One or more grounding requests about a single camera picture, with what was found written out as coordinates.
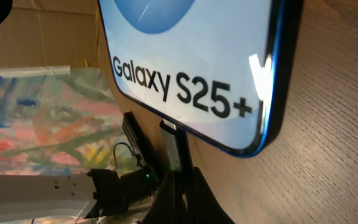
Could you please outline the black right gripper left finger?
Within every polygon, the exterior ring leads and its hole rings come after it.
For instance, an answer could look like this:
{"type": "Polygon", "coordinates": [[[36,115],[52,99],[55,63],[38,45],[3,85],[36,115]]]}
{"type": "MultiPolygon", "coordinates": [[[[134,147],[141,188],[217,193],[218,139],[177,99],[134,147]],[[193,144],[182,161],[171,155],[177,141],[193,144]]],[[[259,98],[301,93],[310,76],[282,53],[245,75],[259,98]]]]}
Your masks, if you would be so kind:
{"type": "Polygon", "coordinates": [[[150,210],[141,224],[180,224],[181,223],[181,185],[178,173],[166,174],[150,210]]]}

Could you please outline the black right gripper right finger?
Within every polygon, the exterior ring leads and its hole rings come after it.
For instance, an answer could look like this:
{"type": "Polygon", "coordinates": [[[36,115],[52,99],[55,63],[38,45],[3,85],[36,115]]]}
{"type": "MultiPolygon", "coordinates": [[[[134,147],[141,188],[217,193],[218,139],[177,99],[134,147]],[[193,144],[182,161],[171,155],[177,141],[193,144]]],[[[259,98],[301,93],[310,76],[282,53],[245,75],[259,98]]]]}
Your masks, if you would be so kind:
{"type": "Polygon", "coordinates": [[[198,167],[194,167],[186,181],[188,223],[234,224],[223,210],[198,167]]]}

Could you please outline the blue screen Galaxy smartphone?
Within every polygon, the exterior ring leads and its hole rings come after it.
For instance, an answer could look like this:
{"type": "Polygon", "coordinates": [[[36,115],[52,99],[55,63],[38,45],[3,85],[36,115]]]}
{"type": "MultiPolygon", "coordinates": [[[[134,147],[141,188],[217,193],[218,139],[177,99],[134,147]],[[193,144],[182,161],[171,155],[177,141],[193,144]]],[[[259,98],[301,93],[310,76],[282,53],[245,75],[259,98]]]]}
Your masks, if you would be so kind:
{"type": "Polygon", "coordinates": [[[128,99],[235,157],[278,135],[300,0],[99,0],[128,99]]]}

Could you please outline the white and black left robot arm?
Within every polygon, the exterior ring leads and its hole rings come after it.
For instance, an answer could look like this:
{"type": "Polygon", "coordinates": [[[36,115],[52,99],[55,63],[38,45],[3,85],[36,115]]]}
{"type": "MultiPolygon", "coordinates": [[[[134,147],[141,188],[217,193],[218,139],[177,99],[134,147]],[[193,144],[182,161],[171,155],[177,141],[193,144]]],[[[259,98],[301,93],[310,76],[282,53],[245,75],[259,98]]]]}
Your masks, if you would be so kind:
{"type": "Polygon", "coordinates": [[[91,169],[75,175],[0,175],[0,223],[71,216],[121,215],[156,188],[148,169],[118,175],[91,169]]]}

